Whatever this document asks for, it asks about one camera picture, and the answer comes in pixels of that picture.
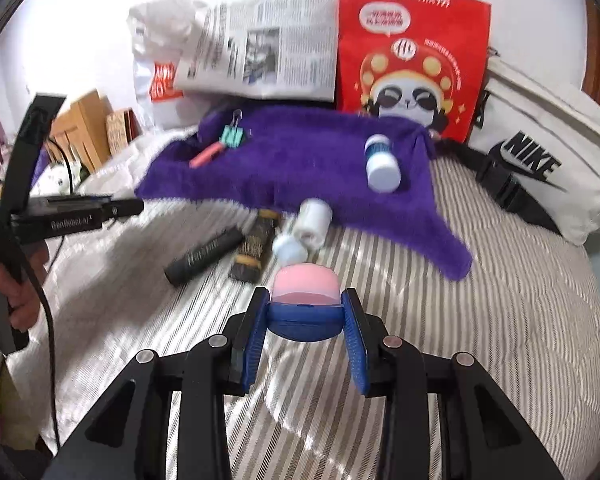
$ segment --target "nike swoosh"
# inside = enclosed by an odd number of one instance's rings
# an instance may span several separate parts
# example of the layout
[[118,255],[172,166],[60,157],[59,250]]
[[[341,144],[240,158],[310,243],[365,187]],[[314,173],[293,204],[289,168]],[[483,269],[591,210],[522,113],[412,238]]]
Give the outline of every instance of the nike swoosh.
[[536,175],[535,173],[533,173],[531,171],[525,170],[524,168],[520,168],[519,166],[516,166],[515,164],[511,164],[510,162],[507,162],[506,160],[504,160],[504,158],[502,158],[502,154],[500,153],[500,150],[502,148],[502,145],[505,142],[506,141],[503,140],[502,142],[499,142],[498,144],[496,144],[489,150],[489,156],[493,160],[495,160],[498,164],[500,164],[503,168],[505,168],[506,170],[509,170],[511,173],[517,173],[520,175],[524,175],[526,177],[532,178],[533,180],[537,180],[538,182],[547,184],[548,186],[555,187],[555,189],[559,189],[559,190],[565,191],[565,192],[567,191],[563,187],[557,186],[556,184],[549,182],[547,179],[545,179],[545,177],[543,177],[541,175]]

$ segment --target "blue label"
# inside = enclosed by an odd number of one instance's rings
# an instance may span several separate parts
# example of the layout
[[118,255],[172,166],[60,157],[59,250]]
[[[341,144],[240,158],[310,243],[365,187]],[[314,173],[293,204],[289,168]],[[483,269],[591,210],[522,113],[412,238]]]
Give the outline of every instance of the blue label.
[[384,142],[374,142],[365,150],[366,160],[369,160],[376,153],[391,153],[391,149]]

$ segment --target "striped mattress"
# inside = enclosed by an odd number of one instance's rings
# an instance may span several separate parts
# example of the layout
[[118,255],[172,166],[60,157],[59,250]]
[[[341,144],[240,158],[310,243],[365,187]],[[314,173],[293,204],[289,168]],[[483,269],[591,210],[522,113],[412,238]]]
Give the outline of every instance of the striped mattress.
[[[88,181],[87,192],[136,185],[165,142],[136,142]],[[312,261],[334,269],[390,333],[421,351],[474,354],[565,478],[584,479],[600,458],[600,295],[587,255],[503,213],[455,161],[436,160],[432,172],[441,215],[474,255],[465,280],[450,282],[419,254],[339,226]],[[67,239],[45,285],[56,320],[63,440],[140,349],[186,351],[246,308],[253,287],[227,279],[231,257],[178,290],[162,270],[194,244],[226,226],[247,227],[254,216],[234,203],[155,201],[125,224]],[[261,284],[270,286],[278,268],[271,261]],[[31,336],[9,366],[52,447],[42,318]],[[174,396],[169,479],[176,478],[179,402]],[[355,389],[342,336],[300,344],[269,333],[251,393],[225,403],[235,479],[375,476],[384,403]],[[430,478],[437,479],[433,396],[429,408]]]

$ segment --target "black strap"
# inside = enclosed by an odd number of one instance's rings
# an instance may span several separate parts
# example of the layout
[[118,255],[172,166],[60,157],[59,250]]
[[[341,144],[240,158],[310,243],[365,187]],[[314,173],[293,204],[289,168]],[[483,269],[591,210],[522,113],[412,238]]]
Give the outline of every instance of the black strap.
[[475,171],[476,181],[504,211],[517,214],[528,224],[560,234],[549,213],[526,192],[516,176],[496,160],[450,139],[441,140],[437,146],[442,152],[453,153],[463,166]]

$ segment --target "tape roll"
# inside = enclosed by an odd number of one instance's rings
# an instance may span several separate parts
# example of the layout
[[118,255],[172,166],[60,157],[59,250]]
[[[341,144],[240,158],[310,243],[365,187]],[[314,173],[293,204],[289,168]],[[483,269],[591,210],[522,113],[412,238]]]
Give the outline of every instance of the tape roll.
[[310,198],[302,202],[292,235],[307,248],[317,251],[327,239],[333,213],[324,200]]

